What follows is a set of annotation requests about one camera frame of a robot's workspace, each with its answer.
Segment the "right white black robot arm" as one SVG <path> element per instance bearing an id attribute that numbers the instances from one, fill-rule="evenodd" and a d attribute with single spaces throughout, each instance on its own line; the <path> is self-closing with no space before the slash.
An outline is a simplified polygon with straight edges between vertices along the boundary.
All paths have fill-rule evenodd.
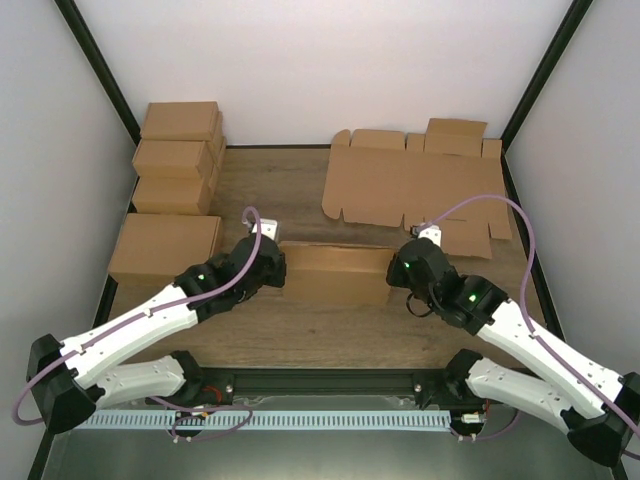
<path id="1" fill-rule="evenodd" d="M 386 281 L 530 371 L 524 375 L 461 350 L 444 378 L 451 400 L 465 403 L 476 396 L 508 404 L 556 427 L 588 459 L 618 464 L 639 431 L 638 374 L 621 375 L 574 350 L 523 315 L 491 281 L 458 273 L 428 238 L 412 239 L 394 254 Z"/>

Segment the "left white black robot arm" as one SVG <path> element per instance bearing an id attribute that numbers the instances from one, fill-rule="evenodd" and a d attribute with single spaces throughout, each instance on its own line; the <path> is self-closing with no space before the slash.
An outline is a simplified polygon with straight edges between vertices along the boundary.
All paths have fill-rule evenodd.
<path id="1" fill-rule="evenodd" d="M 285 255 L 271 222 L 254 226 L 228 254 L 193 265 L 133 310 L 83 334 L 58 341 L 51 334 L 30 349 L 27 380 L 39 422 L 69 431 L 95 411 L 144 397 L 191 404 L 204 392 L 200 367 L 186 351 L 131 364 L 154 343 L 231 311 L 263 287 L 285 283 Z"/>

